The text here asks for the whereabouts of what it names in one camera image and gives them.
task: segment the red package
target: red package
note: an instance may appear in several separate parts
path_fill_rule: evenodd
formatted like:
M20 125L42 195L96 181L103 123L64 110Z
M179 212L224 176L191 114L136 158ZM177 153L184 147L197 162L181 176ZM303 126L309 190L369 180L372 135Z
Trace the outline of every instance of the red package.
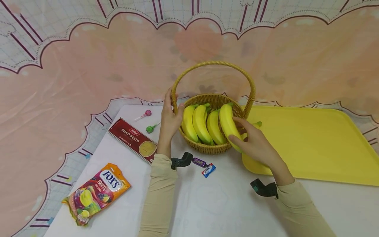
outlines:
M78 226L85 226L93 215L107 208L131 187L117 165L108 163L93 178L63 199Z
M149 164L153 163L154 155L157 152L157 144L128 122L119 118L108 132L122 144L132 149L143 160Z

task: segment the black wrist strap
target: black wrist strap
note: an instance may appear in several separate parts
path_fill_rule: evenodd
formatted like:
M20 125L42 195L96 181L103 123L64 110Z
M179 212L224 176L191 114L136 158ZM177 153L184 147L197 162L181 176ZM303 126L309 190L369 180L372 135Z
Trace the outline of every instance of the black wrist strap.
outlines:
M260 179L256 179L253 182L251 182L250 185L259 196L262 196L262 197L275 196L276 198L279 198L275 183L264 185Z
M186 167L191 164L193 154L185 152L181 159L171 158L171 169L176 170L177 167Z

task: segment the person's left hand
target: person's left hand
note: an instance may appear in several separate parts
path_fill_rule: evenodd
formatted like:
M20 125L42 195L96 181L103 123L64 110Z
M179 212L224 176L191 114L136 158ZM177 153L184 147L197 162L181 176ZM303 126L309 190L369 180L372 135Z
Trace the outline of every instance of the person's left hand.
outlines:
M168 89L164 96L163 110L162 110L162 123L159 133L160 143L170 143L176 131L182 124L184 112L184 104L178 107L178 113L175 115L171 107L171 87Z

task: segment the basket handle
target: basket handle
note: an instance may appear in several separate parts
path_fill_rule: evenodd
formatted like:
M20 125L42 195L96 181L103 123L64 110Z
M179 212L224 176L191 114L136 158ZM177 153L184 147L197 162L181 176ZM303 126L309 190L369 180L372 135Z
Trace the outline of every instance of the basket handle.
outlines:
M207 61L207 62L202 62L202 63L198 63L190 68L188 68L187 70L185 70L175 81L174 83L174 86L172 87L172 90L171 90L171 99L172 99L172 105L174 107L174 114L177 114L178 113L178 105L176 103L176 88L180 82L180 80L187 74L189 73L190 71L198 68L198 67L202 67L202 66L207 66L207 65L223 65L223 66L228 66L228 67L232 67L236 70L238 70L240 73L242 73L246 79L249 81L249 84L250 84L250 95L249 95L249 98L247 100L247 103L246 103L246 106L245 106L245 109L243 111L244 115L245 115L245 119L248 117L249 113L250 113L250 110L251 110L251 107L253 105L253 102L254 102L254 99L255 99L255 85L254 85L254 81L251 79L250 75L245 71L243 70L242 68L238 67L237 65L234 65L232 63L227 63L227 62L223 62L223 61Z

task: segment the person's right hand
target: person's right hand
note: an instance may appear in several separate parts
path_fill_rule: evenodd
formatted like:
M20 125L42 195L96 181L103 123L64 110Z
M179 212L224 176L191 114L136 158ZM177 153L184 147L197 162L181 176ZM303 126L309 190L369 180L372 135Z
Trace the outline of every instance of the person's right hand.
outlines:
M263 132L244 119L233 117L240 134L247 133L244 141L241 141L234 135L229 135L229 140L237 145L243 153L250 156L270 168L283 162L278 152L273 148L266 139Z

